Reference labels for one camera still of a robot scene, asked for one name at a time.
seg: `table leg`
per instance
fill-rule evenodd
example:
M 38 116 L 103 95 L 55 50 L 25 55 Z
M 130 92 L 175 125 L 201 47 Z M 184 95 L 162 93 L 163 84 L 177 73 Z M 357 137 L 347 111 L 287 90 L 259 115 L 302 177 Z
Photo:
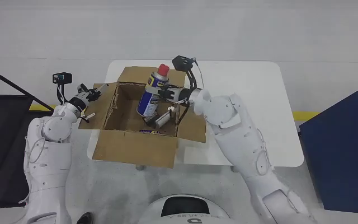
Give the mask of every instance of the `table leg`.
M 139 170 L 139 171 L 142 171 L 142 170 L 145 169 L 145 166 L 144 165 L 135 165 L 135 169 Z
M 230 166 L 232 172 L 239 172 L 236 166 Z

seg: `black cable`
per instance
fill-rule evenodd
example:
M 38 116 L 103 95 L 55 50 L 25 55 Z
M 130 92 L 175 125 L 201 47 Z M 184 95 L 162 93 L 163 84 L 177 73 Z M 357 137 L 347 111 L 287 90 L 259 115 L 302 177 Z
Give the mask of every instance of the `black cable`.
M 177 122 L 175 125 L 179 125 L 179 124 L 180 124 L 181 120 L 184 118 L 185 114 L 188 112 L 189 106 L 190 106 L 190 104 L 187 102 L 183 114 L 180 116 L 178 122 Z

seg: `black panel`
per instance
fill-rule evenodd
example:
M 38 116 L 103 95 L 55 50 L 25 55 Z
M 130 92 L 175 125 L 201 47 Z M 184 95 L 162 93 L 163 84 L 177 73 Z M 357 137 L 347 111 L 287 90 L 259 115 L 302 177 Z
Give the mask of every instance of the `black panel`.
M 209 214 L 208 204 L 200 199 L 193 197 L 172 197 L 164 203 L 162 217 L 181 213 L 203 213 Z
M 324 208 L 358 212 L 358 92 L 300 129 L 307 165 Z
M 23 157 L 25 153 L 25 136 L 27 129 L 33 118 L 41 118 L 43 116 L 51 116 L 51 111 L 27 111 L 21 119 L 21 124 L 13 130 L 16 133 L 11 146 L 7 148 L 6 157 L 0 166 L 0 208 L 3 207 L 21 207 L 24 204 L 18 204 L 29 193 L 29 187 L 23 173 Z M 20 119 L 8 116 L 9 120 Z

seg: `white table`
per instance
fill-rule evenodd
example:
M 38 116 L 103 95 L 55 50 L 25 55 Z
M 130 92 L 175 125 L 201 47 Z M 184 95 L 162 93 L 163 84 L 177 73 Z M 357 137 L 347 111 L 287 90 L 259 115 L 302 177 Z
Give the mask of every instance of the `white table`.
M 115 60 L 107 71 L 105 83 L 116 82 L 126 66 L 157 67 L 170 60 Z M 273 166 L 297 167 L 303 163 L 303 153 L 297 135 L 291 107 L 280 68 L 273 62 L 198 61 L 205 88 L 212 96 L 237 93 L 247 106 L 256 127 L 261 130 Z M 196 66 L 193 73 L 202 87 Z M 93 130 L 87 155 L 92 159 L 99 130 Z M 210 128 L 206 143 L 179 140 L 176 164 L 232 165 L 222 154 Z

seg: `box flap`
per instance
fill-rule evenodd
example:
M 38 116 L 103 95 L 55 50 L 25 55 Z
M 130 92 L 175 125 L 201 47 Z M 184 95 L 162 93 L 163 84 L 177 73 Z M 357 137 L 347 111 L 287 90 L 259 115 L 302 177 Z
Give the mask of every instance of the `box flap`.
M 98 88 L 102 85 L 103 84 L 94 84 L 93 88 Z M 109 83 L 107 90 L 98 98 L 98 100 L 93 101 L 89 104 L 85 114 L 90 115 L 92 113 L 96 113 L 96 115 L 89 120 L 89 123 L 86 123 L 84 120 L 81 120 L 78 129 L 103 128 L 107 118 L 108 109 L 114 98 L 116 86 L 117 83 Z
M 147 84 L 150 74 L 157 70 L 158 68 L 153 67 L 125 67 L 122 74 L 119 76 L 118 81 Z M 183 87 L 185 82 L 185 72 L 170 69 L 168 78 L 170 84 Z
M 180 106 L 180 116 L 184 112 L 185 107 Z M 206 121 L 204 117 L 198 116 L 194 113 L 192 108 L 189 108 L 188 112 L 182 119 L 178 126 L 178 138 L 192 140 L 196 142 L 206 142 Z
M 93 159 L 173 168 L 177 139 L 123 130 L 101 130 Z

